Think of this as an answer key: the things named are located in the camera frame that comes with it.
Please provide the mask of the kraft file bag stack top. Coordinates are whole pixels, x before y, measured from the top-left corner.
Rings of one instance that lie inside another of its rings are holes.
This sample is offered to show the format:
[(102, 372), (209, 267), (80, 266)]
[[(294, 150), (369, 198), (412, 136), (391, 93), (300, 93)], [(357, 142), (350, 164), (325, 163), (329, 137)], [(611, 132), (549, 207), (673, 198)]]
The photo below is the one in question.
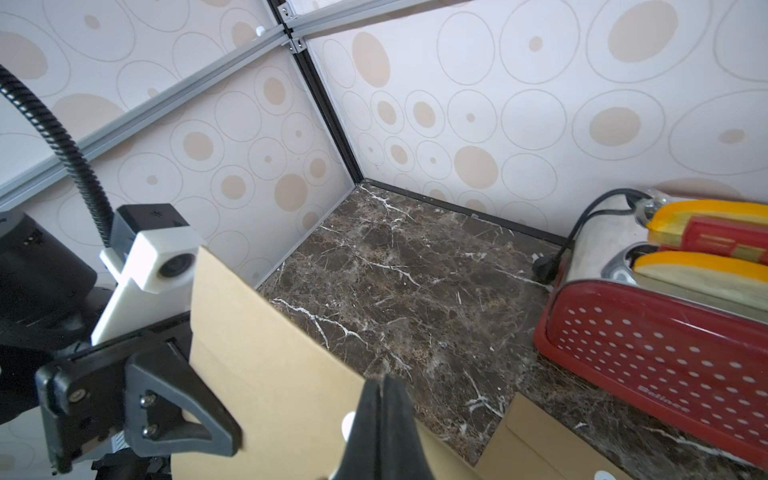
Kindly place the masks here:
[(475, 470), (484, 479), (631, 479), (521, 393), (514, 396)]

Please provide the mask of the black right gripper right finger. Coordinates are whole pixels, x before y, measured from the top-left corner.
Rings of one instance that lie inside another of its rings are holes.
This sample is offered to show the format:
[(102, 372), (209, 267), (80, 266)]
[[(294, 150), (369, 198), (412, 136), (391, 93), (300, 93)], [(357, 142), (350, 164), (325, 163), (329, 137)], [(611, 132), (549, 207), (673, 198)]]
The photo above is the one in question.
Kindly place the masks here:
[(383, 380), (381, 415), (381, 478), (433, 480), (410, 396), (405, 383), (397, 377)]

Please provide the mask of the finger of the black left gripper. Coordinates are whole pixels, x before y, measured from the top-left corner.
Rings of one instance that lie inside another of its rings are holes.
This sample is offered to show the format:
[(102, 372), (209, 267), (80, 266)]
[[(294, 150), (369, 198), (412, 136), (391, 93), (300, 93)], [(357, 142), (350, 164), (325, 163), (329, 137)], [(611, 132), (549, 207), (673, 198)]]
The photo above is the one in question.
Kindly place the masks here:
[(242, 445), (236, 420), (170, 342), (129, 357), (124, 410), (125, 440), (140, 457), (232, 457)]

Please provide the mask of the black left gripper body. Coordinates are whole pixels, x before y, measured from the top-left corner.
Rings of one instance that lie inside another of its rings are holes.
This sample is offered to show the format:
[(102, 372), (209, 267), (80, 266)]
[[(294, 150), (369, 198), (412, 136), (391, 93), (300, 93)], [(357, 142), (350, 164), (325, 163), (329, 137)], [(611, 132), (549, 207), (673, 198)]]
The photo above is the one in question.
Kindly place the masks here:
[(24, 213), (1, 216), (1, 419), (41, 408), (53, 468), (71, 471), (91, 443), (123, 430), (125, 364), (170, 342), (188, 360), (189, 316), (180, 314), (99, 347), (81, 344), (113, 293)]

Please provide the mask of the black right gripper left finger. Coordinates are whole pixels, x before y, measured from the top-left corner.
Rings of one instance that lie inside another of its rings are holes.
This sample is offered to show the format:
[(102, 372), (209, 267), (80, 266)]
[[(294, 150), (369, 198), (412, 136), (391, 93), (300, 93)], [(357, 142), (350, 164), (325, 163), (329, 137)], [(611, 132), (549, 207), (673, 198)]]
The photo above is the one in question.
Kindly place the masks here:
[(332, 479), (379, 479), (381, 385), (367, 380), (351, 424), (341, 462)]

